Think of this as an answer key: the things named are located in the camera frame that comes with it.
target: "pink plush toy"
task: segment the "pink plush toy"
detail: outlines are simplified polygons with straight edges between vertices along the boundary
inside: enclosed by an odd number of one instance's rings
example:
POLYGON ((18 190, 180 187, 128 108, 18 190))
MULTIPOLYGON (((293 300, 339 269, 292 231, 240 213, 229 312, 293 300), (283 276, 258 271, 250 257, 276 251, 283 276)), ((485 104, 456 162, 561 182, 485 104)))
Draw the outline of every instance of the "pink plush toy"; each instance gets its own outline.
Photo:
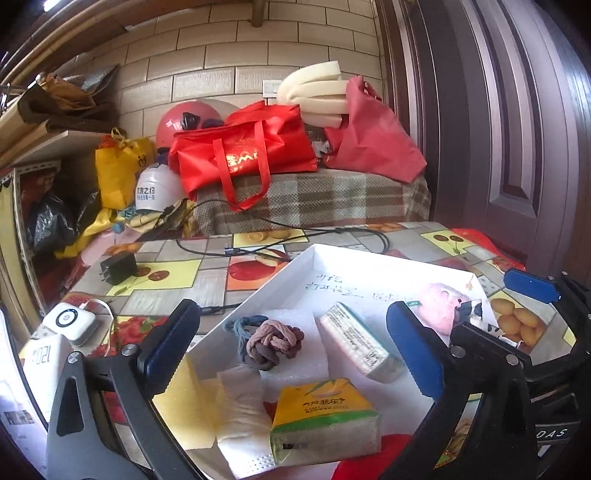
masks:
POLYGON ((452 332, 455 308, 470 299, 443 283, 433 283, 423 292, 417 310, 423 323, 442 335, 452 332))

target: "black plastic bag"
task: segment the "black plastic bag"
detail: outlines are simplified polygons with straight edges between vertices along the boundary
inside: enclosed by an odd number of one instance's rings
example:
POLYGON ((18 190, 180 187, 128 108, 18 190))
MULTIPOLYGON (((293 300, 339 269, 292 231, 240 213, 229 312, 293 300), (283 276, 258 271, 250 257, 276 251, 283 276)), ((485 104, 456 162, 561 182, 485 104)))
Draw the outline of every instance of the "black plastic bag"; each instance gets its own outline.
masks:
POLYGON ((33 253, 63 250, 76 240, 72 213, 52 192, 32 206, 27 223, 27 237, 33 253))
POLYGON ((80 212, 78 213, 76 235, 82 235, 82 232, 86 230, 86 227, 95 222, 96 216, 99 214, 101 208, 100 192, 94 192, 88 195, 88 198, 82 204, 80 212))

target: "table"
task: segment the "table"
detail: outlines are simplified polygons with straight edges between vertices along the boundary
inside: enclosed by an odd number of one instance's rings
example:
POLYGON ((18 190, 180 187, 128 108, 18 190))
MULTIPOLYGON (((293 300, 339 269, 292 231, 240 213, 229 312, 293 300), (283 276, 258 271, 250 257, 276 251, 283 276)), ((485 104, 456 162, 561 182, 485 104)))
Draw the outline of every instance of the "table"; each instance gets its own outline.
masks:
MULTIPOLYGON (((477 276, 489 299, 504 298, 516 307, 530 309, 547 325, 547 333, 531 352, 532 361, 546 361, 548 356, 559 356, 570 351, 563 339, 567 326, 552 305, 540 303, 509 290, 503 282, 506 261, 468 239, 448 230, 437 222, 404 222, 368 225, 383 232, 390 240, 386 255, 429 262, 444 267, 471 271, 477 276)), ((327 244, 370 252, 380 252, 381 240, 369 232, 327 233, 314 237, 307 230, 281 230, 234 235, 219 235, 203 239, 181 240, 181 244, 199 252, 222 254, 226 246, 245 249, 257 248, 286 240, 272 253, 286 260, 297 257, 311 244, 327 244)), ((63 301, 79 305, 88 298, 106 301, 115 319, 112 343, 121 347, 138 342, 154 325, 164 322, 176 305, 184 299, 195 300, 201 306, 227 306, 246 300, 256 289, 287 265, 286 262, 262 262, 254 255, 244 257, 208 257, 189 253, 179 248, 175 240, 159 240, 129 245, 115 245, 92 265, 64 297, 63 301), (131 277, 118 286, 112 286, 100 276, 100 262, 121 250, 134 252, 139 266, 139 277, 131 277)), ((110 317, 101 307, 97 313, 100 326, 78 350, 85 355, 103 356, 110 317)), ((232 309, 214 315, 202 316, 194 342, 218 324, 232 309)), ((31 339, 53 333, 43 325, 31 339)))

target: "metal bolt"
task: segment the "metal bolt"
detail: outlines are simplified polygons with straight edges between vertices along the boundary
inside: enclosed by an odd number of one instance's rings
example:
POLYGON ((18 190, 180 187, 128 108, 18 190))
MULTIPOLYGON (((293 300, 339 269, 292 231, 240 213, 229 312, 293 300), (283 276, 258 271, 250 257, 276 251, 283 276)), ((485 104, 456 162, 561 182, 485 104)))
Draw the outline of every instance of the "metal bolt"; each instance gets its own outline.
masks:
POLYGON ((450 351, 451 355, 456 358, 463 358, 464 355, 466 355, 466 351, 461 346, 458 346, 458 345, 452 345, 449 348, 449 351, 450 351))
POLYGON ((80 359, 82 359, 82 354, 80 352, 72 352, 70 355, 68 355, 69 364, 75 364, 80 359))
POLYGON ((519 365, 519 359, 515 355, 513 355, 512 353, 507 355, 505 358, 507 359, 507 363, 509 365, 513 365, 513 366, 519 365))
POLYGON ((121 349, 121 353, 125 356, 133 355, 138 351, 138 346, 135 343, 128 343, 121 349))

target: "red bag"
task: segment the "red bag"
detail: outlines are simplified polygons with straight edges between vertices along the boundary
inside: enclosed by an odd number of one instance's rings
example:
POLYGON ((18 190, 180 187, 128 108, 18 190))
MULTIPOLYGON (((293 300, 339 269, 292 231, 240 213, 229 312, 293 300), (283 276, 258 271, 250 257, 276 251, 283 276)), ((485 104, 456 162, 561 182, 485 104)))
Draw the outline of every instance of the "red bag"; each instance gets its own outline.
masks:
POLYGON ((427 162, 394 112, 361 76, 348 81, 346 96, 349 123, 343 122, 338 129, 324 129, 336 151, 326 157, 326 167, 413 181, 427 162))
POLYGON ((317 170, 299 106, 260 101, 232 113, 225 123, 175 135, 168 166, 181 176, 192 199, 199 187, 221 181, 232 210, 248 209, 267 194, 271 173, 317 170), (232 177, 257 172, 260 191, 238 201, 232 177))

